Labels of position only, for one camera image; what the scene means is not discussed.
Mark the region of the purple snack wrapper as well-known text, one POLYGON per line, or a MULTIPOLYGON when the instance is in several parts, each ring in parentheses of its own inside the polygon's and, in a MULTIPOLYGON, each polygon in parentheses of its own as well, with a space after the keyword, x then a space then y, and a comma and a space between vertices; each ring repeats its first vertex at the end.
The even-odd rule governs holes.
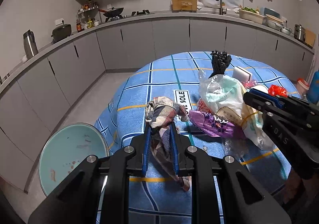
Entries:
POLYGON ((246 139, 240 126, 215 114, 191 110, 188 118, 194 126, 212 138, 246 139))

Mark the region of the spice rack with bottles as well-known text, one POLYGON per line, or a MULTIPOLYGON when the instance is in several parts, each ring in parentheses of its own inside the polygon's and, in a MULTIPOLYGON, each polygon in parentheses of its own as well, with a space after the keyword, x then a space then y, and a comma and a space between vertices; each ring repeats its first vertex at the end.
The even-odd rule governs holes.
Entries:
POLYGON ((101 23, 99 5, 94 0, 87 0, 77 11, 76 30, 81 32, 101 23))

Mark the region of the pink plastic bag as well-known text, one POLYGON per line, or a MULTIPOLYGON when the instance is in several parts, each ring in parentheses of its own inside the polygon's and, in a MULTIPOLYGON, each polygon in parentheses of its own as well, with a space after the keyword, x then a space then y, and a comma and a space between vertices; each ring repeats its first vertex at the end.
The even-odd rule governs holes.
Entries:
POLYGON ((255 79, 251 79, 247 82, 242 82, 242 85, 244 86, 245 89, 251 89, 255 87, 258 84, 258 82, 255 79))

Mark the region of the white black sponge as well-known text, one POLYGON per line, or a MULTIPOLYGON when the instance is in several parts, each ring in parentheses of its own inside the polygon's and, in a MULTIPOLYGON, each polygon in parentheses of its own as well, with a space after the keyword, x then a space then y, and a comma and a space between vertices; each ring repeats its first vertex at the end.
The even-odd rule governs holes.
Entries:
POLYGON ((234 67, 232 77, 237 79, 240 82, 249 82, 252 79, 252 73, 244 69, 243 67, 236 66, 234 67))

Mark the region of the white basin with vegetables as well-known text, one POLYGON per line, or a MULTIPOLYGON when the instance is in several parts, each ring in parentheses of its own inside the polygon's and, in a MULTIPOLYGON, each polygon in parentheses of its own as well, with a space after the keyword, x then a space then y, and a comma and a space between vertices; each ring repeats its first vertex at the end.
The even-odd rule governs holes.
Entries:
POLYGON ((258 13, 254 13, 251 11, 246 11, 243 9, 239 10, 239 17, 244 20, 252 21, 257 24, 262 24, 264 20, 264 16, 258 13))

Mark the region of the black kitchen faucet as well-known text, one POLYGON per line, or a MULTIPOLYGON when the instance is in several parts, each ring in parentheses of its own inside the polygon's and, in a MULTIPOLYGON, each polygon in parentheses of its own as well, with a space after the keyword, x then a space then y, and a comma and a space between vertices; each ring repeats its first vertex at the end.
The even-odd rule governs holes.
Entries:
POLYGON ((216 0, 217 2, 219 2, 220 5, 220 15, 224 15, 226 14, 226 12, 223 11, 223 0, 216 0))

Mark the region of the teal round trash bin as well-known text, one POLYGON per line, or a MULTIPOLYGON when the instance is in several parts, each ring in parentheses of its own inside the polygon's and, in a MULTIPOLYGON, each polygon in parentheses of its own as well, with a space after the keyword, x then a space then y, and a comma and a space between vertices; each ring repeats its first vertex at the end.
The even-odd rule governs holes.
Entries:
POLYGON ((40 154, 38 171, 44 194, 48 196, 89 155, 109 155, 108 145, 96 127, 74 123, 57 131, 40 154))

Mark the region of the grey kitchen cabinets counter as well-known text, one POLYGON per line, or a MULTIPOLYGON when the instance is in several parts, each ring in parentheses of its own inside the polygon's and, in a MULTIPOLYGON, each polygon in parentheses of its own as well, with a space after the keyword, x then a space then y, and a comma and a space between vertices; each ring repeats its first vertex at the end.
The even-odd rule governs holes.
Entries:
POLYGON ((103 73, 215 49, 265 62, 290 80, 309 75, 315 54, 278 30, 207 13, 133 16, 76 33, 21 64, 1 85, 1 177, 25 189, 53 130, 103 73))

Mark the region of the white red-lid bucket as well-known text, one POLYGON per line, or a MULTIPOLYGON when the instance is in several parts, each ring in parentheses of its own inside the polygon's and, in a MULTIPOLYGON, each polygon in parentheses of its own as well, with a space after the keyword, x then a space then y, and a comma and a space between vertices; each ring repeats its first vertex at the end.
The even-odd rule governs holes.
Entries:
POLYGON ((296 88, 301 98, 304 99, 309 91, 309 84, 303 78, 298 78, 296 88))

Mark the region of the clear plastic bag with paper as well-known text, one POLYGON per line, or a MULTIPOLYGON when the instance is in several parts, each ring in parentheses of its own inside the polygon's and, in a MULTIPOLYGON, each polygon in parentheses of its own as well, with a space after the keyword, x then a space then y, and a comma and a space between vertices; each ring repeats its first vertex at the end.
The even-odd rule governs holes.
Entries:
POLYGON ((243 95, 247 92, 242 83, 227 75, 207 78, 201 69, 199 94, 204 104, 217 116, 239 126, 246 138, 264 151, 271 151, 275 144, 262 130, 262 112, 246 105, 243 95))

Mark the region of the blue plaid tablecloth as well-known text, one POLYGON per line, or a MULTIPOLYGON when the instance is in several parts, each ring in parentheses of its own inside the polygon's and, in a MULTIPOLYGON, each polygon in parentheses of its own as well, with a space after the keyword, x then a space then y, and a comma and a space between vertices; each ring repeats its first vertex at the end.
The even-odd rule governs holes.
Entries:
POLYGON ((192 145, 211 156, 232 155, 279 202, 291 170, 262 130, 262 114, 243 102, 249 87, 271 85, 297 96, 281 72, 232 56, 222 77, 211 78, 208 51, 168 55, 142 67, 116 91, 95 122, 110 154, 128 146, 151 125, 153 140, 146 175, 130 178, 130 223, 190 223, 191 179, 178 185, 171 159, 170 123, 192 145))

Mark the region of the wooden knife block box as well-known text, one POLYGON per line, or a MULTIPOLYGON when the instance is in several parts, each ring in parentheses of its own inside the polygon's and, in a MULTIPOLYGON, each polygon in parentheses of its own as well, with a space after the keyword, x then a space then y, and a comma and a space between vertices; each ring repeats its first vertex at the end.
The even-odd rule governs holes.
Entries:
POLYGON ((171 0, 173 12, 197 12, 197 0, 171 0))

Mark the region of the black wok pan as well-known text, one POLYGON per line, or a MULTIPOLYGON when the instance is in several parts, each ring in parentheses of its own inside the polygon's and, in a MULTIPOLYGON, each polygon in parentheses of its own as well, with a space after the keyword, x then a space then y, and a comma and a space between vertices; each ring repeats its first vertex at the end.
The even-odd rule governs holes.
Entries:
POLYGON ((121 8, 112 7, 111 9, 108 9, 108 10, 99 9, 99 11, 102 12, 106 18, 119 17, 122 14, 123 10, 124 10, 123 7, 121 8))

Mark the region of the white bowl stack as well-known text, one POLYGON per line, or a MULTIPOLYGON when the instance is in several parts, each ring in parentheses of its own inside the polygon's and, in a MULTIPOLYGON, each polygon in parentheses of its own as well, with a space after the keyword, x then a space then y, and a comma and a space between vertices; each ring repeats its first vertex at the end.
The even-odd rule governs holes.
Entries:
POLYGON ((283 28, 283 21, 275 16, 266 14, 264 18, 264 25, 280 31, 283 28))

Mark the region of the black rice cooker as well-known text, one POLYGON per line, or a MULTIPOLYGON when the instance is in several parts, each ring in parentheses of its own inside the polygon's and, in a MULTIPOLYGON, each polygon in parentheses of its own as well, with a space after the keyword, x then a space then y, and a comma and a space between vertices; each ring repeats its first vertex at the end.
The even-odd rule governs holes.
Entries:
POLYGON ((53 42, 57 43, 67 37, 71 36, 71 25, 70 24, 61 24, 52 31, 51 37, 53 42))

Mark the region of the gas stove burner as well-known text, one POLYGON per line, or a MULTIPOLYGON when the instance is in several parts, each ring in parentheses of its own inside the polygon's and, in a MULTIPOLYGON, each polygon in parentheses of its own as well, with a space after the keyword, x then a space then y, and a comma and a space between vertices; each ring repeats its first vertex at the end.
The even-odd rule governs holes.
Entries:
POLYGON ((141 16, 141 15, 148 15, 150 14, 149 10, 142 10, 142 11, 133 11, 131 12, 131 16, 141 16))

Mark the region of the wooden cutting board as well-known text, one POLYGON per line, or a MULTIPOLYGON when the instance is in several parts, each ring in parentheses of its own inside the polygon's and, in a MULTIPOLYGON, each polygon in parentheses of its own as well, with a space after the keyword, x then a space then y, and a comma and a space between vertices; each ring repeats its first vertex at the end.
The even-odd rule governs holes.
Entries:
POLYGON ((305 44, 309 48, 313 48, 316 40, 316 34, 308 29, 305 29, 305 44))

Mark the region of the steel pot right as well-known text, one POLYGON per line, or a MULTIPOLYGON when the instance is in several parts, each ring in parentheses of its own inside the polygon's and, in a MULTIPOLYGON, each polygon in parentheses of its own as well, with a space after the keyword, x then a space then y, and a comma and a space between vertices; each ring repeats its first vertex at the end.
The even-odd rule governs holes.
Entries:
POLYGON ((299 42, 305 43, 305 28, 300 24, 295 24, 294 38, 299 42))

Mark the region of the steel thermos kettle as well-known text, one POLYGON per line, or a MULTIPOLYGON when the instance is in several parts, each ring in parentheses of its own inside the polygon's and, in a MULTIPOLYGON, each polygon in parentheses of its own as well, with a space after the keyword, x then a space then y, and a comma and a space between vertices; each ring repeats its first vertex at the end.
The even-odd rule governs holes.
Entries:
POLYGON ((27 59, 31 59, 38 54, 33 31, 28 30, 23 34, 23 45, 27 59))

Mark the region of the patterned rag cloth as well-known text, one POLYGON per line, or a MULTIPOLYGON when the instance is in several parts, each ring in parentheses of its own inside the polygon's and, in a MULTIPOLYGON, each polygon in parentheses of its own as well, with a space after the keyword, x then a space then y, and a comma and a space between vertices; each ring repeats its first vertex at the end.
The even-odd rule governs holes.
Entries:
POLYGON ((186 108, 168 97, 155 97, 145 108, 146 122, 151 127, 151 153, 163 170, 184 190, 190 189, 187 177, 178 177, 174 171, 170 148, 170 124, 176 116, 188 121, 186 108))

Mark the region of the blue water bottle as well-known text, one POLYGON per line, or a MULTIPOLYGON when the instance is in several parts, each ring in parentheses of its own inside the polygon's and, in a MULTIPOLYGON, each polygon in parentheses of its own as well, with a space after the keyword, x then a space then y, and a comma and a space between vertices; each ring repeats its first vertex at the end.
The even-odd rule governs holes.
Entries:
POLYGON ((319 100, 319 71, 314 73, 312 81, 307 92, 307 100, 313 104, 317 104, 319 100))

